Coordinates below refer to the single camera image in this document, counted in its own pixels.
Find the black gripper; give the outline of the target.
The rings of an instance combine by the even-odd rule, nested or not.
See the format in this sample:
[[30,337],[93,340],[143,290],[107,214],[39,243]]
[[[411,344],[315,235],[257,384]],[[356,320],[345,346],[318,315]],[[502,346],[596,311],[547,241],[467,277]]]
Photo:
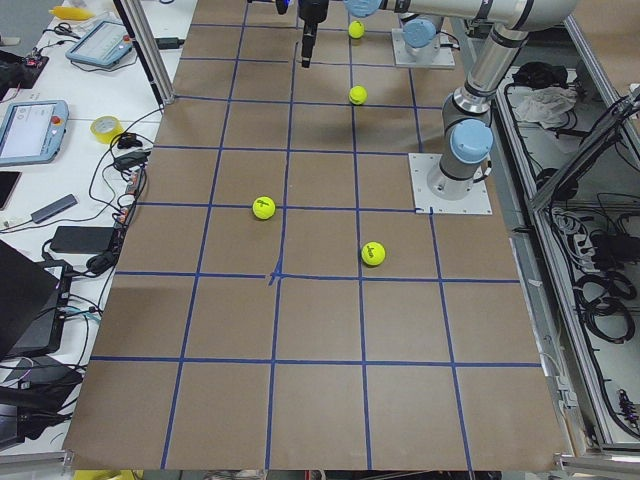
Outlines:
[[301,66],[309,68],[316,43],[318,24],[324,22],[328,15],[329,0],[299,0],[298,16],[304,21]]

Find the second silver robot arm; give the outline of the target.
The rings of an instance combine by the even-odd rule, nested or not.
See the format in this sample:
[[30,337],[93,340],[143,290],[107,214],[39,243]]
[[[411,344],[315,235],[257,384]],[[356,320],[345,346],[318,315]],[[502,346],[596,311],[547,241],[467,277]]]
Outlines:
[[408,13],[400,16],[405,50],[412,56],[434,53],[440,48],[443,16]]

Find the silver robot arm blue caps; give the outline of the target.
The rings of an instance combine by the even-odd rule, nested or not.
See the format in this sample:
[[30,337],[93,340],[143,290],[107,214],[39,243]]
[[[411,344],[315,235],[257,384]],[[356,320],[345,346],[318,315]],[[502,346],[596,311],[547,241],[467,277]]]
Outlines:
[[559,24],[576,8],[575,1],[345,1],[354,17],[379,10],[396,14],[488,20],[493,23],[483,49],[464,85],[447,97],[442,118],[445,150],[427,175],[436,196],[460,200],[473,188],[474,175],[487,158],[494,137],[490,103],[529,34]]

